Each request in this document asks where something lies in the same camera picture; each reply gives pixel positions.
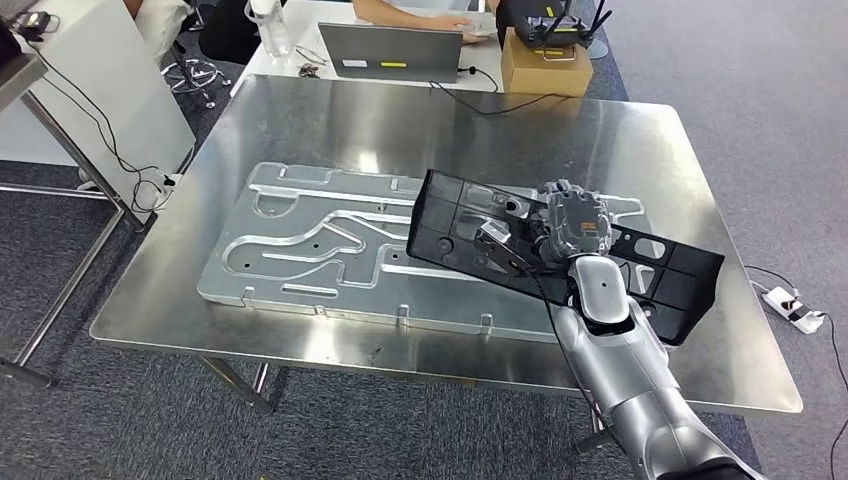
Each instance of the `silver laptop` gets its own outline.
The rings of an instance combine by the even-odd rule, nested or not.
[[[456,83],[462,33],[319,23],[340,77]]]

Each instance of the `gray carpet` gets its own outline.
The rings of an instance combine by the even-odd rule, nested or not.
[[[607,33],[631,98],[674,105],[742,259],[787,276],[807,306],[833,315],[848,368],[848,3],[607,4],[616,11]],[[788,18],[815,28],[775,29]],[[757,452],[774,478],[830,478],[831,442],[848,416],[830,326],[803,335],[769,317],[804,412],[751,418]],[[836,478],[848,479],[848,438],[834,457]]]
[[[191,52],[191,34],[184,42]],[[230,68],[233,75],[238,67]],[[613,58],[592,94],[626,99]],[[179,102],[199,141],[224,108]],[[0,162],[0,181],[63,185],[72,169]],[[0,355],[12,356],[111,215],[105,202],[0,192]],[[275,368],[270,416],[255,414],[192,358],[94,343],[87,327],[142,240],[124,224],[32,366],[47,391],[0,380],[0,477],[133,479],[626,479],[605,447],[579,458],[581,401],[380,376]],[[251,365],[236,363],[250,374]],[[759,467],[745,422],[702,418]]]

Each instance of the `metal table top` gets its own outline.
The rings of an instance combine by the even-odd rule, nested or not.
[[[33,54],[13,58],[0,68],[0,111],[26,93],[45,73],[47,65]]]
[[[483,109],[532,96],[463,93]],[[709,410],[799,412],[801,398],[680,119],[663,105],[546,99],[479,117],[438,90],[250,77],[91,326],[129,348],[576,394],[559,347],[228,307],[196,286],[230,208],[262,161],[483,183],[567,177],[637,197],[653,232],[727,256],[716,303],[671,369]]]

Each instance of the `black wire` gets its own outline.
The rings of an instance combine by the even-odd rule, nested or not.
[[[763,268],[763,267],[757,267],[757,266],[755,266],[755,265],[743,265],[743,266],[744,266],[745,268],[750,269],[750,270],[756,270],[756,271],[758,271],[758,272],[767,273],[767,274],[769,274],[769,275],[773,275],[773,276],[775,276],[775,277],[777,277],[777,278],[779,278],[779,279],[783,280],[783,282],[784,282],[784,283],[786,283],[787,285],[789,285],[789,288],[791,288],[791,289],[792,289],[792,291],[793,291],[793,295],[794,295],[794,292],[797,292],[797,291],[798,291],[798,289],[797,289],[797,288],[795,288],[795,285],[792,285],[792,282],[790,282],[789,280],[787,280],[787,279],[786,279],[786,277],[784,277],[783,275],[781,275],[781,274],[779,274],[779,273],[777,273],[777,272],[775,272],[775,271],[772,271],[772,270],[769,270],[769,269],[767,269],[767,268]]]
[[[821,313],[818,315],[819,317],[827,317],[830,321],[830,344],[833,346],[833,354],[836,356],[836,366],[839,368],[839,375],[842,377],[842,383],[845,384],[845,391],[848,393],[848,378],[846,378],[845,370],[842,367],[842,360],[839,358],[839,347],[836,346],[836,323],[833,321],[833,318],[829,313]],[[839,440],[842,438],[842,435],[845,433],[845,430],[848,429],[848,418],[845,419],[845,422],[842,423],[842,428],[839,429],[839,433],[836,434],[836,438],[833,439],[833,443],[830,445],[830,478],[831,480],[836,480],[836,474],[833,470],[833,455],[836,452],[836,445],[839,443]]]
[[[58,15],[50,15],[50,19],[56,19],[56,27],[53,30],[45,30],[44,33],[56,33],[59,31],[59,27],[62,26],[62,19]]]
[[[486,78],[488,78],[488,79],[489,79],[489,81],[490,81],[490,82],[492,82],[492,86],[494,87],[494,90],[492,90],[492,93],[498,93],[498,82],[496,82],[496,81],[495,81],[495,79],[494,79],[494,78],[492,78],[492,76],[491,76],[491,75],[489,75],[488,73],[486,73],[486,71],[485,71],[485,70],[481,70],[481,69],[479,69],[479,68],[477,68],[477,67],[474,67],[474,70],[475,70],[476,72],[480,72],[480,73],[482,73],[483,75],[485,75],[485,76],[486,76]]]
[[[563,346],[562,339],[559,338],[559,333],[557,333],[556,325],[554,324],[554,315],[551,312],[551,302],[550,302],[550,300],[548,300],[548,295],[545,293],[545,289],[542,288],[542,284],[539,282],[539,278],[536,277],[536,274],[533,273],[533,271],[530,270],[529,268],[525,268],[525,267],[522,267],[520,265],[519,265],[519,268],[525,274],[527,274],[530,277],[531,280],[533,280],[533,284],[536,285],[536,290],[539,291],[539,295],[541,295],[542,301],[545,302],[545,310],[548,312],[548,319],[551,321],[551,328],[554,330],[554,336],[557,339],[557,343],[559,343],[560,348],[563,350],[562,353],[563,353],[563,358],[565,358],[565,365],[568,367],[568,370],[571,372],[571,375],[574,377],[574,381],[575,381],[575,383],[577,383],[577,388],[580,390],[580,394],[583,395],[583,399],[586,400],[587,404],[589,404],[589,408],[592,409],[592,412],[598,418],[598,421],[601,422],[601,425],[604,426],[604,430],[607,432],[607,435],[609,435],[610,438],[613,440],[613,442],[615,442],[615,444],[618,445],[618,448],[620,448],[622,452],[627,453],[627,451],[624,450],[624,445],[622,445],[621,441],[618,439],[618,437],[615,435],[615,433],[613,433],[613,431],[610,429],[610,426],[609,426],[609,424],[607,424],[607,421],[604,418],[604,415],[601,413],[601,410],[598,408],[598,405],[594,401],[592,401],[592,399],[589,397],[589,391],[586,390],[586,387],[583,385],[583,380],[580,379],[580,375],[578,374],[577,370],[575,370],[574,367],[571,365],[571,361],[568,359],[568,354],[565,352],[565,347]]]
[[[88,103],[90,103],[90,104],[91,104],[91,105],[95,108],[95,110],[97,110],[97,111],[100,113],[100,115],[102,115],[102,116],[103,116],[103,120],[106,122],[106,127],[107,127],[107,129],[109,130],[109,136],[111,137],[111,145],[109,144],[109,141],[106,139],[106,135],[103,133],[103,126],[102,126],[102,124],[100,123],[100,120],[99,120],[99,119],[97,119],[94,115],[92,115],[92,114],[91,114],[91,113],[90,113],[90,112],[89,112],[89,111],[88,111],[85,107],[83,107],[83,106],[80,104],[80,102],[78,102],[78,101],[77,101],[75,98],[73,98],[70,94],[68,94],[67,92],[65,92],[65,91],[64,91],[64,90],[62,90],[61,88],[59,88],[59,86],[58,86],[58,85],[56,85],[55,83],[53,83],[53,82],[52,82],[49,78],[44,77],[44,81],[46,81],[46,82],[47,82],[50,86],[52,86],[54,89],[56,89],[56,91],[58,91],[60,94],[62,94],[63,96],[65,96],[65,98],[67,98],[68,100],[70,100],[70,101],[71,101],[74,105],[76,105],[76,106],[77,106],[77,108],[79,108],[79,109],[80,109],[80,111],[82,111],[85,115],[87,115],[87,116],[88,116],[91,120],[93,120],[93,121],[97,124],[97,130],[98,130],[98,132],[100,133],[100,138],[103,140],[103,143],[104,143],[104,145],[106,146],[106,149],[107,149],[107,150],[108,150],[108,151],[109,151],[112,155],[114,155],[114,156],[115,156],[115,158],[117,159],[117,161],[118,161],[118,162],[117,162],[117,163],[118,163],[118,166],[119,166],[119,167],[121,167],[121,169],[122,169],[122,170],[124,170],[125,172],[127,172],[127,173],[132,173],[132,174],[135,174],[135,175],[137,176],[136,183],[135,183],[135,185],[133,186],[133,197],[132,197],[132,202],[131,202],[131,204],[130,204],[130,209],[131,209],[132,211],[136,212],[136,213],[154,213],[154,212],[157,210],[157,208],[159,208],[159,207],[161,207],[162,205],[164,205],[164,203],[167,201],[167,198],[166,198],[165,200],[163,200],[163,201],[160,203],[159,207],[157,207],[156,205],[154,205],[154,207],[153,207],[153,208],[144,208],[144,207],[142,207],[142,206],[138,203],[138,191],[139,191],[139,188],[141,187],[141,185],[142,185],[143,183],[149,183],[149,184],[153,185],[153,186],[154,186],[154,188],[156,188],[156,190],[157,190],[158,192],[160,192],[160,193],[162,192],[162,189],[161,189],[161,188],[159,188],[159,186],[158,186],[158,185],[156,185],[155,183],[151,182],[150,180],[144,180],[144,179],[143,179],[143,177],[142,177],[142,172],[144,172],[144,171],[146,171],[146,170],[159,170],[159,167],[158,167],[158,166],[156,166],[156,165],[149,165],[149,166],[147,166],[147,167],[137,168],[136,166],[134,166],[134,165],[133,165],[133,164],[131,164],[130,162],[128,162],[128,161],[126,161],[126,160],[124,160],[124,159],[123,159],[123,158],[122,158],[122,157],[118,154],[118,143],[117,143],[117,139],[116,139],[116,137],[115,137],[115,132],[114,132],[114,130],[112,129],[112,123],[111,123],[111,121],[109,120],[109,117],[106,115],[106,113],[104,113],[104,112],[103,112],[103,110],[102,110],[102,109],[101,109],[101,108],[100,108],[100,107],[99,107],[96,103],[94,103],[94,101],[93,101],[93,100],[92,100],[92,99],[91,99],[88,95],[86,95],[86,94],[85,94],[85,92],[83,92],[83,91],[82,91],[82,89],[80,89],[80,88],[79,88],[79,87],[78,87],[78,86],[77,86],[74,82],[72,82],[72,81],[71,81],[68,77],[66,77],[66,76],[65,76],[62,72],[60,72],[59,70],[57,70],[57,69],[56,69],[56,67],[54,67],[54,66],[53,66],[53,64],[52,64],[52,63],[50,63],[50,61],[49,61],[49,60],[47,60],[47,59],[44,57],[44,55],[43,55],[43,54],[39,51],[39,49],[38,49],[38,48],[36,48],[36,46],[35,46],[35,45],[33,45],[32,43],[30,43],[29,41],[27,42],[27,44],[28,44],[28,45],[29,45],[29,46],[30,46],[33,50],[35,50],[36,55],[38,55],[38,57],[41,59],[41,61],[42,61],[42,62],[44,62],[44,64],[45,64],[45,65],[47,65],[47,66],[48,66],[48,67],[49,67],[49,68],[50,68],[53,72],[55,72],[55,73],[56,73],[59,77],[61,77],[61,78],[62,78],[63,80],[65,80],[65,81],[66,81],[69,85],[71,85],[71,87],[73,87],[73,88],[74,88],[74,90],[76,90],[77,92],[79,92],[79,94],[80,94],[80,95],[82,95],[82,96],[83,96],[83,98],[85,98],[85,99],[88,101]]]
[[[477,115],[480,115],[482,117],[489,117],[489,116],[493,116],[493,115],[502,115],[504,113],[514,112],[514,111],[518,110],[519,108],[524,108],[524,107],[527,107],[529,105],[533,105],[534,103],[539,102],[541,100],[544,100],[548,97],[557,97],[557,98],[562,98],[562,99],[571,98],[568,95],[563,95],[561,93],[546,93],[546,94],[544,94],[540,97],[536,97],[533,100],[530,100],[529,102],[524,102],[524,103],[518,104],[514,107],[507,108],[505,110],[495,110],[495,111],[492,111],[492,112],[484,112],[484,111],[480,110],[479,108],[475,107],[474,105],[471,105],[470,103],[466,102],[465,100],[457,97],[456,94],[454,94],[453,92],[451,92],[450,90],[445,88],[439,82],[431,81],[430,87],[431,88],[437,87],[439,90],[445,92],[446,94],[448,94],[448,96],[450,96],[454,100],[456,100],[459,104],[463,105],[464,107],[468,108],[469,110],[473,111],[474,113],[476,113]]]
[[[138,199],[138,189],[141,187],[142,183],[149,183],[149,184],[153,185],[156,188],[156,190],[158,190],[160,193],[162,192],[162,189],[159,188],[158,185],[151,182],[150,180],[143,180],[142,176],[141,176],[141,172],[143,172],[145,170],[155,169],[157,167],[151,165],[151,166],[144,167],[144,168],[141,168],[141,169],[137,169],[137,168],[133,167],[133,169],[130,170],[130,169],[126,168],[121,163],[124,160],[117,154],[117,152],[115,152],[113,150],[113,148],[109,145],[109,142],[106,140],[106,135],[103,133],[103,126],[100,124],[100,120],[98,120],[97,117],[92,115],[88,110],[86,110],[82,105],[80,105],[80,103],[74,97],[70,96],[67,92],[65,92],[64,90],[59,88],[59,86],[56,85],[55,83],[53,83],[49,78],[44,77],[44,81],[47,82],[48,84],[50,84],[50,86],[52,86],[53,88],[55,88],[56,91],[58,91],[59,93],[64,95],[68,100],[73,102],[73,104],[76,105],[80,109],[80,111],[82,111],[82,113],[87,115],[88,118],[90,118],[92,121],[94,121],[94,123],[97,124],[97,130],[98,130],[98,132],[100,132],[100,139],[103,140],[103,144],[106,145],[106,149],[109,150],[109,152],[111,152],[112,155],[114,155],[115,158],[118,159],[118,165],[124,171],[137,175],[138,178],[136,180],[135,185],[133,185],[133,198],[132,198],[132,203],[130,204],[130,209],[132,211],[136,212],[136,213],[153,213],[157,208],[164,205],[165,201],[163,201],[158,207],[154,206],[154,208],[144,208],[141,205],[139,205],[138,200],[137,200]]]

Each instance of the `aluminum plate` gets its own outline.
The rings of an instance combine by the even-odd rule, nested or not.
[[[200,281],[241,307],[555,342],[539,300],[406,255],[422,181],[260,163]],[[503,187],[535,197],[530,188]],[[650,231],[641,203],[604,195],[614,221]],[[633,282],[641,283],[638,269]]]

